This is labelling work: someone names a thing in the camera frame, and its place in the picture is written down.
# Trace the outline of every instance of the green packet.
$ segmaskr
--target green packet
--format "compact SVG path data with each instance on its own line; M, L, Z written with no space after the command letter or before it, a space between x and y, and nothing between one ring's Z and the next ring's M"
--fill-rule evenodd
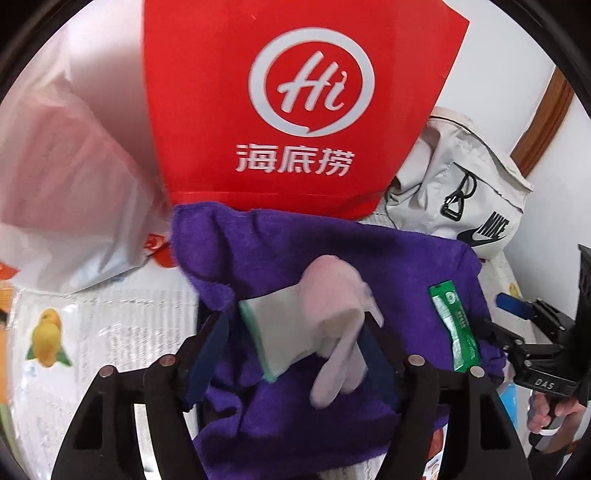
M429 295L452 337L454 371L466 372L470 367L480 365L478 344L453 282L448 280L429 287Z

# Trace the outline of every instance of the haidilao logo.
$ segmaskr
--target haidilao logo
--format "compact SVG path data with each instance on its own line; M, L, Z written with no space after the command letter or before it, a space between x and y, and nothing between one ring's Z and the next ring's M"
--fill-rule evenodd
M351 38L327 28L300 28L262 49L248 89L253 107L272 127L296 137L323 137L363 115L375 75Z

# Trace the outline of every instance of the nike logo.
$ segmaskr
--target nike logo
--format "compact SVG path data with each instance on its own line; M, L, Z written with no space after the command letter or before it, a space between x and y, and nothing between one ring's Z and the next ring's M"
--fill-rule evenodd
M492 215L480 227L460 232L457 234L457 239L470 245L472 248L491 244L505 238L501 234L505 231L507 225L509 225L509 220L499 213L492 212ZM485 238L480 240L475 239L474 234Z

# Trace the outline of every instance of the metal screw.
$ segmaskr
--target metal screw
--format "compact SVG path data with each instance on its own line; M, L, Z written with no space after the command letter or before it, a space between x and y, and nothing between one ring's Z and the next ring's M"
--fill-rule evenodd
M177 359L175 358L174 355L163 355L160 357L160 360L158 360L158 363L160 365L162 365L163 367L171 367L174 365L174 363L177 361Z
M99 375L103 378L110 377L115 373L115 367L113 365L105 365L99 370Z
M408 357L408 363L415 367L422 367L425 364L425 359L420 355L411 355Z
M476 378L482 378L482 377L484 377L484 370L481 367L477 366L477 365L475 365L475 366L473 366L473 367L470 368L470 373L472 375L474 375Z

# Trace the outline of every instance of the yellow mango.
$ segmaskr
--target yellow mango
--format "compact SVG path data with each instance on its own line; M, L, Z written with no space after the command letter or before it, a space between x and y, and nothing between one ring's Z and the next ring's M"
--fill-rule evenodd
M52 367L61 348L60 329L52 322L40 322L33 329L31 344L33 355L39 363L46 368Z
M61 318L56 309L43 310L43 313L39 317L39 323L41 322L53 323L61 332Z

